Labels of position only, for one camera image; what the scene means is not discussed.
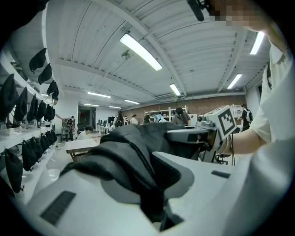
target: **ceiling light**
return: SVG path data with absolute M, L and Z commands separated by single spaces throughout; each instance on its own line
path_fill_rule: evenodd
M 129 100 L 124 100 L 124 101 L 131 102 L 131 103 L 134 103 L 134 104 L 139 104 L 139 103 L 136 102 L 136 101 L 129 101 Z
M 231 84 L 229 85 L 229 87 L 227 87 L 227 89 L 231 89 L 235 83 L 239 80 L 239 78 L 241 78 L 242 74 L 237 74 L 235 79 L 233 80 L 233 82 L 231 82 Z
M 129 47 L 132 51 L 142 57 L 147 63 L 149 63 L 156 71 L 161 70 L 160 63 L 134 38 L 125 34 L 120 39 L 120 42 Z
M 256 53 L 258 52 L 258 49 L 262 43 L 262 40 L 264 38 L 264 33 L 263 32 L 258 32 L 257 36 L 256 36 L 256 40 L 255 40 L 255 43 L 253 45 L 253 48 L 250 52 L 251 55 L 256 55 Z
M 175 84 L 170 84 L 170 88 L 173 90 L 173 92 L 176 94 L 176 96 L 180 96 L 180 92 L 176 88 Z
M 87 104 L 87 103 L 84 103 L 84 105 L 86 105 L 86 106 L 99 106 L 99 105 Z
M 107 96 L 107 95 L 103 95 L 103 94 L 96 94 L 96 93 L 92 93 L 92 92 L 88 92 L 88 94 L 100 96 L 100 97 L 105 97 L 105 98 L 111 98 L 111 96 Z
M 121 107 L 117 107 L 117 106 L 110 106 L 111 108 L 117 108 L 117 109 L 122 109 Z

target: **wall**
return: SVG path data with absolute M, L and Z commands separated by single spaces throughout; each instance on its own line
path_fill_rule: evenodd
M 98 120 L 107 120 L 109 117 L 116 117 L 117 114 L 118 110 L 97 107 L 95 115 L 95 125 L 98 123 Z
M 74 116 L 76 119 L 76 129 L 77 129 L 77 122 L 78 122 L 78 103 L 80 99 L 79 93 L 71 92 L 71 91 L 64 91 L 65 96 L 62 94 L 59 95 L 59 101 L 57 105 L 54 106 L 55 113 L 61 116 L 62 118 L 69 118 Z M 61 119 L 55 117 L 54 124 L 56 128 L 56 133 L 61 133 Z
M 246 104 L 255 117 L 260 105 L 260 94 L 257 86 L 253 86 L 251 89 L 247 90 L 246 94 Z
M 188 107 L 190 114 L 197 113 L 198 115 L 206 114 L 220 106 L 232 105 L 232 104 L 243 104 L 246 102 L 245 96 L 225 96 L 225 97 L 216 97 L 216 98 L 204 98 L 204 99 L 195 99 L 195 100 L 184 100 L 180 102 L 171 102 L 171 103 L 163 103 L 157 104 L 153 106 L 146 106 L 136 109 L 131 109 L 127 111 L 123 111 L 123 115 L 127 116 L 128 119 L 132 118 L 133 114 L 137 115 L 137 120 L 139 122 L 142 121 L 144 117 L 144 111 L 156 111 L 156 110 L 166 110 L 169 107 L 177 108 L 177 107 Z

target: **white table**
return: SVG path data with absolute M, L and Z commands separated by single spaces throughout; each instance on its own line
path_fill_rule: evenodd
M 85 152 L 90 150 L 93 147 L 99 145 L 94 139 L 82 139 L 82 140 L 75 140 L 66 143 L 66 153 L 70 154 L 73 158 L 73 161 L 76 162 L 76 155 L 75 153 L 78 152 Z

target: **brown wall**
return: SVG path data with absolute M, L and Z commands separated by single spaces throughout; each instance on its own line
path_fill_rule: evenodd
M 127 116 L 128 119 L 132 118 L 133 114 L 137 115 L 137 120 L 142 123 L 144 117 L 144 111 L 157 111 L 157 110 L 167 110 L 169 107 L 188 107 L 190 114 L 204 115 L 220 106 L 232 105 L 232 104 L 243 104 L 246 103 L 246 98 L 243 95 L 239 96 L 225 96 L 225 97 L 215 97 L 215 98 L 204 98 L 195 100 L 184 100 L 179 102 L 163 103 L 153 106 L 145 106 L 141 108 L 131 109 L 123 111 L 123 115 Z

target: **fluorescent light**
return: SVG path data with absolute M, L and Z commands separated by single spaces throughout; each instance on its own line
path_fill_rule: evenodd
M 124 101 L 131 102 L 131 103 L 134 103 L 134 104 L 139 104 L 139 103 L 136 102 L 136 101 L 129 101 L 129 100 L 124 100 Z
M 256 40 L 255 40 L 255 43 L 253 45 L 253 48 L 250 52 L 251 55 L 256 55 L 256 53 L 258 52 L 258 49 L 262 43 L 262 40 L 264 38 L 264 33 L 263 32 L 258 32 L 257 36 L 256 36 Z
M 117 106 L 110 106 L 111 108 L 117 108 L 117 109 L 122 109 L 121 107 L 117 107 Z
M 84 103 L 84 105 L 86 105 L 86 106 L 99 106 L 99 105 L 87 104 L 87 103 Z
M 175 84 L 170 84 L 170 88 L 173 90 L 173 92 L 176 94 L 176 96 L 180 96 L 180 92 L 176 88 Z
M 227 87 L 227 89 L 231 89 L 235 83 L 239 80 L 239 78 L 241 78 L 242 74 L 237 74 L 235 79 L 233 80 L 233 82 L 231 82 L 231 84 L 229 85 L 229 87 Z
M 88 94 L 100 96 L 100 97 L 105 97 L 105 98 L 111 98 L 111 96 L 107 96 L 107 95 L 103 95 L 103 94 L 96 94 L 96 93 L 92 93 L 92 92 L 88 92 Z
M 129 47 L 132 51 L 142 57 L 147 63 L 149 63 L 156 71 L 161 70 L 160 63 L 134 38 L 125 34 L 120 39 L 120 42 Z

